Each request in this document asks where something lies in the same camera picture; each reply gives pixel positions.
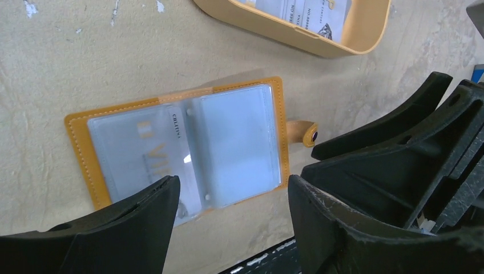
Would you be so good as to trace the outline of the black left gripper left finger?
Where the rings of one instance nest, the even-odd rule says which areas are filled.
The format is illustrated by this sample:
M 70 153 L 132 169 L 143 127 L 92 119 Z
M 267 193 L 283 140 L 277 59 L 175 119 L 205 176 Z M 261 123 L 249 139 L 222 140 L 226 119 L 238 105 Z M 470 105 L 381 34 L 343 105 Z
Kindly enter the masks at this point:
M 162 273 L 180 195 L 165 176 L 48 231 L 1 237 L 2 273 Z

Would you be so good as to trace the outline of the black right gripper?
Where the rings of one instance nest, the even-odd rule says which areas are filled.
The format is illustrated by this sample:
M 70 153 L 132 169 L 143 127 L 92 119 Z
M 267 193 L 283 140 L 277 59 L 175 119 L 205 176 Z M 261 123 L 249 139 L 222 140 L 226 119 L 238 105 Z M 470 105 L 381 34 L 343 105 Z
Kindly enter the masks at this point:
M 395 110 L 314 146 L 308 183 L 384 223 L 432 232 L 471 215 L 483 192 L 483 84 L 431 72 Z

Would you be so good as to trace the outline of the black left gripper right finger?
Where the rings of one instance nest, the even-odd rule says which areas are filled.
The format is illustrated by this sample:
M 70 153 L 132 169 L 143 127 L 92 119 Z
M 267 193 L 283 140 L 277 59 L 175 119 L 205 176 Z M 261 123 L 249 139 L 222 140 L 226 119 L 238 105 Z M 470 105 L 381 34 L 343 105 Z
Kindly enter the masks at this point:
M 366 216 L 297 175 L 288 201 L 303 273 L 482 273 L 483 228 L 437 236 Z

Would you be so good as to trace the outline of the white patterned credit card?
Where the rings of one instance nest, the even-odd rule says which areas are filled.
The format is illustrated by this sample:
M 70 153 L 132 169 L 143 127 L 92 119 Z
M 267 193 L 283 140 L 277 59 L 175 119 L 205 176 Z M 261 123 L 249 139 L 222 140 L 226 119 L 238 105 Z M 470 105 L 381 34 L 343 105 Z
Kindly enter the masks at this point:
M 87 125 L 112 203 L 170 175 L 180 179 L 175 225 L 202 212 L 184 110 L 179 105 L 100 116 L 89 119 Z

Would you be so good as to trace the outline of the yellow leather card holder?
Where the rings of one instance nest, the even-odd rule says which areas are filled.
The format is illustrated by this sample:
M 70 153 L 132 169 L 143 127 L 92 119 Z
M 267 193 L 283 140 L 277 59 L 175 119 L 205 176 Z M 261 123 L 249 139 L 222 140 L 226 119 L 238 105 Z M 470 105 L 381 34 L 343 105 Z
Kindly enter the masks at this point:
M 69 114 L 66 131 L 95 209 L 180 179 L 175 224 L 287 186 L 288 148 L 318 126 L 287 120 L 274 76 Z

